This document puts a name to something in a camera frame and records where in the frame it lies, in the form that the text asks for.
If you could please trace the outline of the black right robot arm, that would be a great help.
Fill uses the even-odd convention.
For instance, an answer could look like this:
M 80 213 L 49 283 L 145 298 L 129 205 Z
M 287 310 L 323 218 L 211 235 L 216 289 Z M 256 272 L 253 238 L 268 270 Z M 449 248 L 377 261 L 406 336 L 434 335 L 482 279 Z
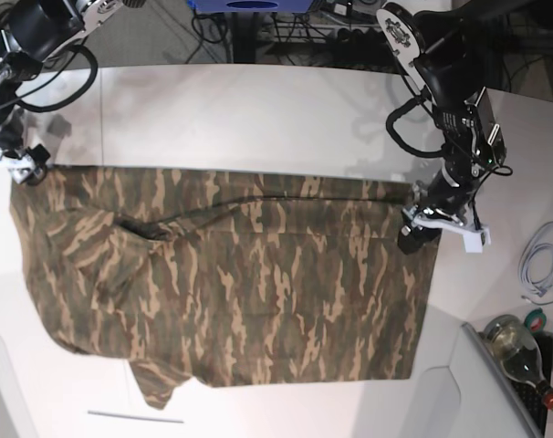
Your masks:
M 103 26 L 128 1 L 18 1 L 0 17 L 0 167 L 16 183 L 43 181 L 49 151 L 41 144 L 25 145 L 23 112 L 48 113 L 61 110 L 83 96 L 95 82 L 99 64 L 85 46 L 94 30 Z M 39 106 L 25 98 L 43 89 L 42 84 L 20 95 L 18 89 L 42 72 L 46 63 L 60 57 L 78 56 L 89 63 L 89 76 L 71 96 Z

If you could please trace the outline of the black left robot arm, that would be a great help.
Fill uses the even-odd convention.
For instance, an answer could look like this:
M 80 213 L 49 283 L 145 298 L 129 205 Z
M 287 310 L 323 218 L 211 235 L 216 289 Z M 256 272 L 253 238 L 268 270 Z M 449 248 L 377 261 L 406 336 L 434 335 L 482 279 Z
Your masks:
M 482 52 L 552 47 L 535 38 L 493 33 L 486 24 L 517 10 L 536 12 L 541 26 L 553 28 L 553 1 L 468 1 L 450 11 L 409 12 L 388 2 L 376 13 L 402 81 L 411 98 L 390 113 L 386 131 L 405 152 L 437 159 L 442 166 L 433 180 L 414 185 L 410 203 L 402 208 L 399 249 L 419 251 L 441 232 L 459 234 L 468 253 L 479 253 L 490 242 L 475 198 L 487 178 L 509 177 L 506 146 L 485 85 Z M 443 145 L 423 151 L 406 142 L 396 122 L 421 108 L 443 135 Z

